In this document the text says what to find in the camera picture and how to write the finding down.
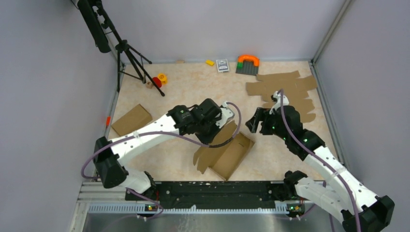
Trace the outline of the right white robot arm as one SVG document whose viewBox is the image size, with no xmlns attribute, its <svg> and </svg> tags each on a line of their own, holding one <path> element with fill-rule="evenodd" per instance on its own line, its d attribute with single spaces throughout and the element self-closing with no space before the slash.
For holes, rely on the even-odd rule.
<svg viewBox="0 0 410 232">
<path fill-rule="evenodd" d="M 395 203 L 378 196 L 358 181 L 332 154 L 325 142 L 303 127 L 292 106 L 258 107 L 245 125 L 252 133 L 275 135 L 288 150 L 316 170 L 326 186 L 302 171 L 285 174 L 283 192 L 289 199 L 305 198 L 337 219 L 347 232 L 381 232 L 391 223 Z"/>
</svg>

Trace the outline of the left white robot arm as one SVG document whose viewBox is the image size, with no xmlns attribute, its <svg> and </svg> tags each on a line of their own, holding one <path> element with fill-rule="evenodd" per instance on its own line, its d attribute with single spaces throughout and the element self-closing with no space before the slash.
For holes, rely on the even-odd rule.
<svg viewBox="0 0 410 232">
<path fill-rule="evenodd" d="M 233 103 L 217 105 L 207 98 L 191 107 L 177 105 L 152 123 L 121 137 L 96 142 L 92 162 L 105 189 L 129 188 L 144 200 L 155 194 L 155 182 L 146 171 L 133 171 L 127 164 L 141 153 L 173 138 L 181 138 L 201 147 L 219 148 L 232 138 L 216 145 L 216 135 L 235 117 Z"/>
</svg>

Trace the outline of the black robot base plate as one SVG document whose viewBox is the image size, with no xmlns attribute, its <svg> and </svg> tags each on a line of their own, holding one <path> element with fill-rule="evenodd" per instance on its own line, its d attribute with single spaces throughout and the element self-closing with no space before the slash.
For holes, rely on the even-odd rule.
<svg viewBox="0 0 410 232">
<path fill-rule="evenodd" d="M 164 209 L 274 209 L 286 203 L 285 211 L 306 211 L 306 200 L 280 181 L 162 181 L 143 196 L 159 201 Z"/>
</svg>

